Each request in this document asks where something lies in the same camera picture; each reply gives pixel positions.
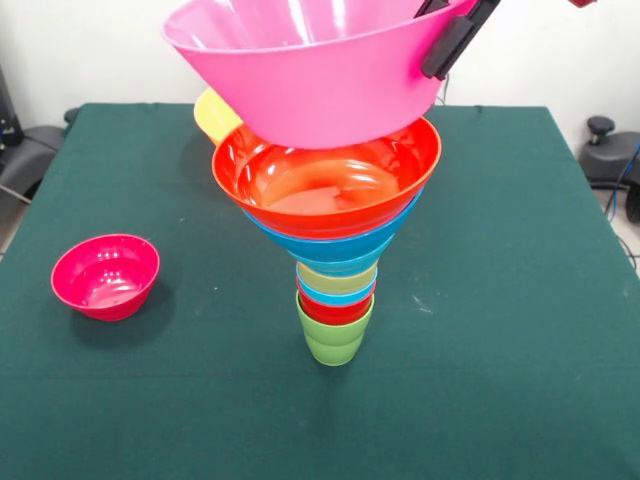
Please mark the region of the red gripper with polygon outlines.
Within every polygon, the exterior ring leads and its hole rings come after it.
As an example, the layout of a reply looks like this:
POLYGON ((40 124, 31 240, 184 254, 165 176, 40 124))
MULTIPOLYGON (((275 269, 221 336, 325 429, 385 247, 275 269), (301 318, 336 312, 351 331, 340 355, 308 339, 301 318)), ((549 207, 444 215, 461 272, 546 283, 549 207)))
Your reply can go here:
MULTIPOLYGON (((596 1, 570 0, 578 8, 584 8, 596 1)), ((427 78, 444 80, 499 4, 499 0, 477 1, 465 16, 457 16, 425 55, 421 63, 422 74, 427 78)), ((424 0, 414 17, 419 18, 448 6, 448 0, 424 0)))

